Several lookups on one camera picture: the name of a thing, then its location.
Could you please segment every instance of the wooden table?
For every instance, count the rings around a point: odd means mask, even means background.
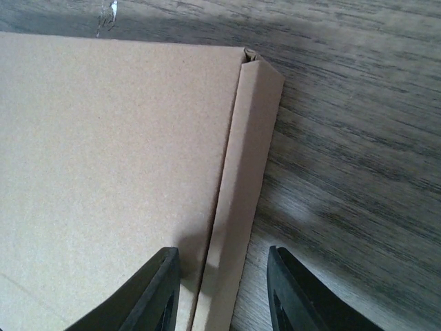
[[[95,37],[101,5],[3,0],[0,30]],[[274,244],[385,330],[441,330],[439,1],[120,0],[100,38],[249,46],[287,78],[232,330],[270,329]]]

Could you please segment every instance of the folded cardboard edge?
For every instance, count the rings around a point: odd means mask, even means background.
[[[249,48],[244,48],[243,52],[245,53],[247,62],[264,61],[264,59],[257,52],[250,50]]]
[[[262,187],[284,79],[252,54],[239,75],[193,331],[229,329]]]

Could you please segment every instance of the cardboard box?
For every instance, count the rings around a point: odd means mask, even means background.
[[[60,330],[180,250],[227,330],[283,78],[243,48],[0,34],[0,327]]]

